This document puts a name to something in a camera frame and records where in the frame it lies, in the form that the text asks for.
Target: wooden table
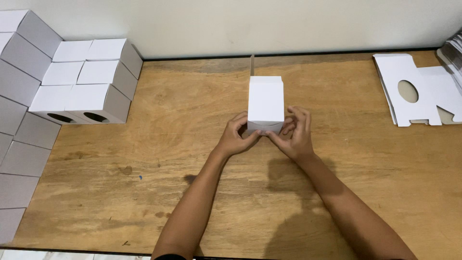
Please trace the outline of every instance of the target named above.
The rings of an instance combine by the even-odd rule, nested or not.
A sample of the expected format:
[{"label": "wooden table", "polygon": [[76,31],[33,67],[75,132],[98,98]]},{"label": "wooden table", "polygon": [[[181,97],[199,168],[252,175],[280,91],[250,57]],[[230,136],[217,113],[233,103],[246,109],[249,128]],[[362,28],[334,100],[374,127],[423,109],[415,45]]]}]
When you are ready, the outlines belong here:
[{"label": "wooden table", "polygon": [[[411,52],[418,67],[433,51]],[[259,57],[315,151],[420,259],[462,258],[462,127],[393,125],[370,53]],[[151,253],[170,212],[247,109],[249,58],[145,62],[126,124],[63,126],[11,247]],[[266,137],[229,159],[205,256],[354,259],[310,181]]]}]

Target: circular hole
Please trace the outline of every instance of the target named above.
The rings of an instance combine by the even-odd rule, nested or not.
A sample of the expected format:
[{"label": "circular hole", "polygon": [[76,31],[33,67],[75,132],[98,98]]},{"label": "circular hole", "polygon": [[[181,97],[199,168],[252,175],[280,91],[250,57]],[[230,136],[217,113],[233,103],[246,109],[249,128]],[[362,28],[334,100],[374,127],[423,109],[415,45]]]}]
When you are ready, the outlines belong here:
[{"label": "circular hole", "polygon": [[417,92],[414,85],[407,80],[398,82],[398,92],[402,98],[409,103],[415,103],[419,100],[419,92]]},{"label": "circular hole", "polygon": [[65,116],[62,116],[62,115],[53,114],[53,113],[48,113],[47,115],[49,117],[51,117],[51,118],[54,118],[54,119],[62,121],[62,122],[71,123],[71,124],[77,123],[77,122],[74,121],[74,119],[68,118],[68,117],[65,117]]},{"label": "circular hole", "polygon": [[95,121],[98,121],[98,122],[101,122],[101,123],[109,123],[109,119],[107,119],[107,118],[105,118],[103,116],[97,115],[95,113],[85,112],[84,115],[86,117],[88,117],[89,119],[91,119],[91,120],[95,120]]}]

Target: hand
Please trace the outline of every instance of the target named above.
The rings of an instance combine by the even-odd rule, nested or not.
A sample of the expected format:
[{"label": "hand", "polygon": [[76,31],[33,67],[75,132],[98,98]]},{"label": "hand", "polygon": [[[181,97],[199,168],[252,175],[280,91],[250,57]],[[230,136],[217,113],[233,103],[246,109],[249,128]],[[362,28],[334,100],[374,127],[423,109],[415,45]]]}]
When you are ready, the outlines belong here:
[{"label": "hand", "polygon": [[299,106],[290,106],[287,111],[294,115],[286,118],[281,133],[287,135],[294,130],[292,137],[283,140],[272,131],[267,131],[266,134],[285,155],[300,165],[303,160],[315,155],[311,144],[311,114]]},{"label": "hand", "polygon": [[241,112],[229,120],[215,150],[229,157],[247,149],[261,134],[261,130],[254,131],[250,136],[243,139],[237,131],[246,123],[247,111]]}]

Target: wooden tabletop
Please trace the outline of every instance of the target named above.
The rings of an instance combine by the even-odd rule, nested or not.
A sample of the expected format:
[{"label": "wooden tabletop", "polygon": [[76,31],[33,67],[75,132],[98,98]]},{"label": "wooden tabletop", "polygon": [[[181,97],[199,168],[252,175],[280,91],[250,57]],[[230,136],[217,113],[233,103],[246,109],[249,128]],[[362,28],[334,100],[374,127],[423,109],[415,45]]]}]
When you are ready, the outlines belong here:
[{"label": "wooden tabletop", "polygon": [[[418,67],[434,51],[410,52]],[[462,258],[462,127],[398,128],[372,53],[258,57],[316,153],[420,259]],[[145,62],[126,124],[63,126],[11,247],[151,253],[167,218],[247,109],[249,58]],[[205,256],[354,259],[309,179],[266,137],[225,166]]]}]

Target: forearm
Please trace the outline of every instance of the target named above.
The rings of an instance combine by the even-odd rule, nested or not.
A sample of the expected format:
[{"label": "forearm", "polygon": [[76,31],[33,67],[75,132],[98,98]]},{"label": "forearm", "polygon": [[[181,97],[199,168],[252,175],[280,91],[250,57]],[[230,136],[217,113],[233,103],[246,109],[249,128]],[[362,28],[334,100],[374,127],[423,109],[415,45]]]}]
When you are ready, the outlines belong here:
[{"label": "forearm", "polygon": [[187,189],[162,229],[152,259],[179,254],[192,259],[207,225],[219,174],[226,156],[212,151],[196,179]]},{"label": "forearm", "polygon": [[340,231],[365,259],[416,259],[397,233],[316,155],[300,161]]}]

